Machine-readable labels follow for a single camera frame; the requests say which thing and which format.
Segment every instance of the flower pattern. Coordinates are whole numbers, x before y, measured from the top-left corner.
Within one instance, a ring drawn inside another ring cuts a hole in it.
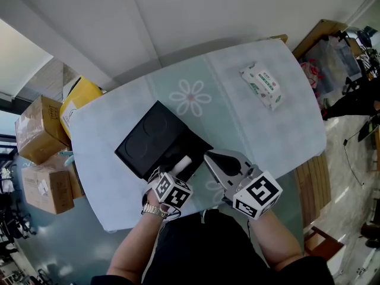
[[[177,106],[177,115],[184,115],[190,108],[192,114],[196,117],[202,116],[202,107],[200,103],[207,104],[211,102],[211,96],[201,93],[204,83],[201,80],[196,81],[192,87],[187,80],[179,81],[181,92],[171,92],[169,99],[174,102],[180,102]]]
[[[205,187],[209,191],[215,191],[215,195],[213,197],[213,203],[214,204],[220,204],[223,197],[224,197],[224,188],[222,187],[221,184],[217,183],[214,180],[209,180],[206,184]]]

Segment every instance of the black shirt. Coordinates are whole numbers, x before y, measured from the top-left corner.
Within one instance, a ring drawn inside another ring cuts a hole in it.
[[[220,215],[222,223],[183,223],[191,217],[168,223],[143,284],[334,284],[326,261],[319,257],[299,259],[280,272],[269,269],[235,220]],[[132,282],[115,275],[91,281],[100,284]]]
[[[375,101],[380,102],[380,78],[374,78],[368,81],[366,84],[361,84],[360,88],[347,93],[343,98],[351,99],[351,106],[358,107],[360,111],[366,111],[366,113],[360,113],[358,115],[373,116],[378,113],[375,110]]]

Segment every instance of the person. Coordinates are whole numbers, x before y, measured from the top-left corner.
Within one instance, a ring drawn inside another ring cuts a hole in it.
[[[374,116],[380,111],[380,78],[347,93],[331,107],[322,109],[323,120],[344,115]]]
[[[156,195],[148,203],[159,207]],[[93,277],[91,285],[141,284],[163,218],[144,213],[116,250],[107,275]],[[249,220],[262,253],[233,217],[218,209],[168,222],[143,284],[334,284],[323,258],[306,256],[296,238],[268,211]]]

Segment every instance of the yellow bag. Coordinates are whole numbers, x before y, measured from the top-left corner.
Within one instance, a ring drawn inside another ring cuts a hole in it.
[[[93,84],[90,80],[81,77],[77,85],[72,89],[67,96],[65,102],[59,110],[59,119],[67,134],[70,137],[70,117],[75,111],[94,99],[103,95],[99,87]]]

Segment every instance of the white tablecloth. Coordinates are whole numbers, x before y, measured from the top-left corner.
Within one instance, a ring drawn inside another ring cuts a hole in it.
[[[239,70],[261,61],[279,82],[284,102],[267,109]],[[214,148],[245,153],[278,178],[321,153],[326,134],[312,89],[281,40],[264,40],[201,55],[146,75],[79,109],[70,131],[87,198],[107,231],[134,227],[146,183],[114,154],[156,100]],[[220,203],[223,190],[202,165],[189,181],[194,196],[183,215]]]

